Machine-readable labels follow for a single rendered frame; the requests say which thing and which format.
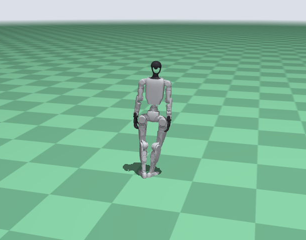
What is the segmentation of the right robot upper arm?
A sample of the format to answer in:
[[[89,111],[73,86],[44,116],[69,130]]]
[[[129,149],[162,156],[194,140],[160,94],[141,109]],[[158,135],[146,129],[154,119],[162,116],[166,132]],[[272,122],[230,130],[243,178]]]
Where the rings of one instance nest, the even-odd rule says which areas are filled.
[[[164,86],[166,86],[166,98],[165,98],[165,103],[169,104],[170,103],[170,98],[171,98],[171,93],[172,93],[172,84],[169,80],[164,79]]]

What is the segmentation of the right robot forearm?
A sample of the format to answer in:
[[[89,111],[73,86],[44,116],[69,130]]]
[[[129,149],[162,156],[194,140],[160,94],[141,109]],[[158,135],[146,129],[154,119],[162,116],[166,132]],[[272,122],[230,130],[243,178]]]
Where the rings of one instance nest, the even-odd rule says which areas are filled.
[[[172,114],[172,98],[170,98],[170,104],[166,105],[166,114],[167,116],[170,116],[170,119],[172,118],[171,114]],[[166,116],[166,118],[167,118]]]

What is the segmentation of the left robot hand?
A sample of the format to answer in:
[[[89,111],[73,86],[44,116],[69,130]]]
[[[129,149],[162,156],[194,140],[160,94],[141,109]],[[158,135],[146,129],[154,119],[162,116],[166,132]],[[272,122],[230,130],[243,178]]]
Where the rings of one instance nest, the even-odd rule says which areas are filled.
[[[134,122],[134,127],[135,127],[136,129],[139,129],[138,126],[137,126],[137,124],[139,124],[139,122],[137,121],[138,116],[137,116],[137,113],[136,113],[136,112],[134,113],[134,116],[133,116],[133,117],[134,117],[134,121],[133,121],[133,122]]]

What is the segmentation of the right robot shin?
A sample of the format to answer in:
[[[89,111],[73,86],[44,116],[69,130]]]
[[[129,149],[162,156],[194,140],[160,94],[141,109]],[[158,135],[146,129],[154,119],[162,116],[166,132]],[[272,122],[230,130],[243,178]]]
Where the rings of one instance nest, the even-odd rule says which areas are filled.
[[[151,174],[154,173],[154,169],[155,169],[156,163],[158,162],[160,152],[161,152],[161,146],[159,144],[156,145],[155,151],[151,152],[151,159],[150,159],[151,164],[150,164],[150,171],[149,171],[151,172]]]

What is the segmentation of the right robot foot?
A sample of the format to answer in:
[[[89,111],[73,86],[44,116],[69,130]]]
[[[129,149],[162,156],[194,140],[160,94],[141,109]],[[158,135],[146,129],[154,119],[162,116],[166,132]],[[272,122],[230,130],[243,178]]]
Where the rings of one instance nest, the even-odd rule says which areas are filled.
[[[154,171],[154,173],[151,173],[151,172],[148,172],[147,173],[147,177],[148,178],[151,178],[151,177],[153,177],[153,176],[155,176],[155,175],[157,175],[157,174],[159,174],[160,172],[158,172],[158,171]]]

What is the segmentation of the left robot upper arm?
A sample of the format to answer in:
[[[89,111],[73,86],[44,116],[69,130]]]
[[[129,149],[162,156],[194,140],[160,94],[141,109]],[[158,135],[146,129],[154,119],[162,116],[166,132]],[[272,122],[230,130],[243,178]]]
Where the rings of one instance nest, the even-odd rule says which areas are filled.
[[[146,82],[146,78],[143,78],[139,81],[138,85],[138,100],[137,101],[143,101],[143,91],[144,91],[144,85]]]

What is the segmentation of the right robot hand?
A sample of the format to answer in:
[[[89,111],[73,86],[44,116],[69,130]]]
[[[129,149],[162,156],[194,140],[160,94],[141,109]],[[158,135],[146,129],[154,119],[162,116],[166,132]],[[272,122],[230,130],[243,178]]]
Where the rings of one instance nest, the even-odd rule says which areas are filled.
[[[170,123],[171,123],[171,119],[170,119],[170,116],[167,116],[167,129],[164,131],[164,132],[167,132],[169,130],[169,127],[170,127]]]

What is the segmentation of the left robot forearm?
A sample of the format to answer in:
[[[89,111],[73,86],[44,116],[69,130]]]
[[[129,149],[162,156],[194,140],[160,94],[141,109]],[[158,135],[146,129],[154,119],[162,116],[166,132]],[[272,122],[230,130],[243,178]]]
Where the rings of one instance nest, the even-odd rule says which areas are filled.
[[[138,100],[138,95],[136,96],[135,109],[134,109],[134,113],[137,113],[137,116],[138,116],[139,111],[140,111],[141,102],[137,100]]]

